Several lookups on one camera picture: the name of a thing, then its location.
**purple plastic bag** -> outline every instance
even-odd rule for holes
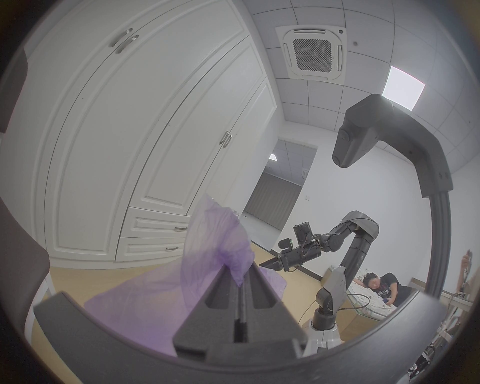
[[[173,336],[220,268],[228,266],[240,286],[254,258],[238,217],[206,195],[190,220],[181,259],[95,296],[85,309],[124,337],[176,356]],[[273,270],[260,270],[282,298],[287,282]]]

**air conditioner vent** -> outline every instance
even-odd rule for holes
[[[347,31],[331,25],[277,27],[290,79],[343,85],[347,66]]]

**floor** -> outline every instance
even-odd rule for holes
[[[282,232],[247,212],[241,214],[240,222],[247,230],[250,239],[268,250],[273,248]]]
[[[263,263],[272,257],[271,254],[255,244],[252,244],[252,250],[255,252],[255,262],[257,264]],[[159,268],[159,266],[110,270],[79,270],[53,267],[50,269],[50,273],[57,292],[65,291],[78,303],[84,305],[87,300],[97,294],[155,268]],[[313,316],[315,306],[312,304],[315,302],[315,296],[321,288],[321,284],[300,271],[292,273],[282,271],[278,273],[287,281],[283,303],[294,319],[303,324]],[[46,365],[65,384],[81,384],[80,380],[57,355],[36,321],[32,334],[32,347]]]

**yellow floor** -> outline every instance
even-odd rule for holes
[[[272,258],[272,255],[252,244],[257,264]],[[105,292],[133,277],[139,276],[158,265],[109,270],[81,270],[51,268],[53,284],[57,292],[65,291],[82,306],[86,301],[99,293]],[[279,272],[287,281],[287,288],[283,296],[283,302],[292,316],[298,322],[304,323],[313,316],[315,295],[321,288],[320,282],[300,271],[292,273]],[[53,347],[43,334],[40,326],[35,321],[32,334],[32,346],[41,359],[55,372],[66,384],[79,384],[80,380],[70,371],[57,355]]]

